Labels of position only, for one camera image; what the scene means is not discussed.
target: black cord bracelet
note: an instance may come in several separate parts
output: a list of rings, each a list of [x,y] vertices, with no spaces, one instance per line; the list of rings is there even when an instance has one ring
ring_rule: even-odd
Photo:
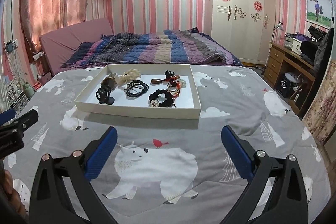
[[[135,89],[141,89],[140,92],[131,92],[135,91]],[[137,98],[140,97],[141,95],[145,94],[149,89],[149,86],[142,82],[141,80],[133,80],[132,82],[127,84],[126,90],[126,95],[130,98]]]
[[[158,98],[160,94],[164,94],[166,100],[162,103],[159,103]],[[149,101],[151,102],[152,107],[171,107],[174,103],[171,93],[167,90],[157,90],[153,94],[149,95]]]
[[[113,105],[115,99],[110,97],[112,88],[109,85],[102,85],[96,92],[96,98],[100,104]]]

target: wooden desk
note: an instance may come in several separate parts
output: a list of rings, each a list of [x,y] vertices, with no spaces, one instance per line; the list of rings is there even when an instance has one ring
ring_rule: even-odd
[[[268,62],[266,64],[266,70],[264,74],[264,80],[274,88],[279,76],[281,77],[286,72],[299,71],[308,79],[309,92],[315,81],[315,77],[312,75],[313,66],[300,58],[298,54],[292,52],[290,49],[282,47],[280,45],[271,43],[272,47],[270,50],[270,55]],[[301,113],[294,100],[288,100],[288,104],[292,107],[293,112],[296,115],[302,116],[304,113]]]

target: silver screw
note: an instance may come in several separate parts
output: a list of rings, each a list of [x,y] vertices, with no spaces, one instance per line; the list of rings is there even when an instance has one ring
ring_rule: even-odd
[[[76,150],[75,152],[72,153],[72,155],[75,158],[80,157],[82,155],[82,151],[81,150]]]
[[[290,161],[296,161],[296,157],[294,155],[289,155],[288,158]]]
[[[50,159],[50,155],[49,155],[49,154],[44,154],[44,155],[42,156],[42,160],[46,161],[46,160],[48,160],[48,159]]]
[[[260,158],[263,158],[266,156],[266,152],[265,151],[262,151],[262,150],[258,150],[257,151],[257,156],[260,157]]]

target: framed couple photo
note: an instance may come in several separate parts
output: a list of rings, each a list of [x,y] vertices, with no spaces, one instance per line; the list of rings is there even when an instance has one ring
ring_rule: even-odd
[[[331,0],[306,0],[306,21],[330,29],[333,26]]]

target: brown wooden pendant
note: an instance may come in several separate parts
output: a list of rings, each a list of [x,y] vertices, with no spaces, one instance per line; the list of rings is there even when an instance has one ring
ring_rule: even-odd
[[[157,78],[155,78],[155,79],[152,79],[151,80],[151,83],[152,84],[161,84],[161,83],[163,83],[164,82],[164,80],[162,80],[162,79],[157,79]]]

